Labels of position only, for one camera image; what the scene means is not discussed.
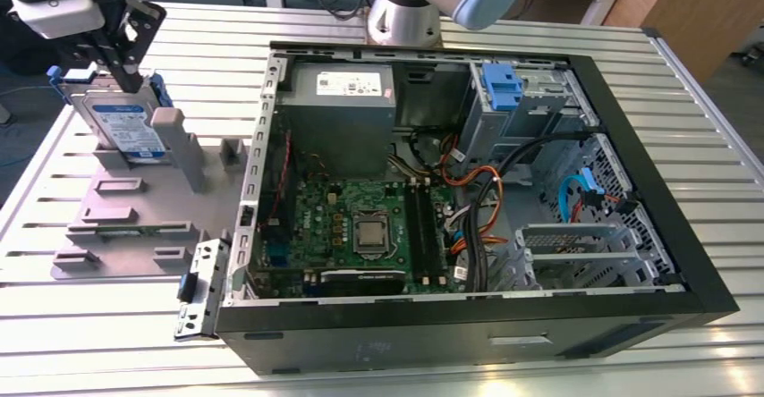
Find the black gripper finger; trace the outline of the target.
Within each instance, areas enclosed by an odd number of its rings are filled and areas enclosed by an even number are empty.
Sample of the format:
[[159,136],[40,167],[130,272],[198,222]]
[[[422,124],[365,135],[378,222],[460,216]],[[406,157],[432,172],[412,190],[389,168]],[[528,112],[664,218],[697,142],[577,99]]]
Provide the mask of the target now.
[[62,38],[62,61],[66,66],[88,66],[98,60],[96,42],[90,33]]
[[107,67],[120,89],[136,93],[143,83],[140,62],[167,12],[151,2],[112,2],[99,8],[106,24],[88,33],[92,60]]

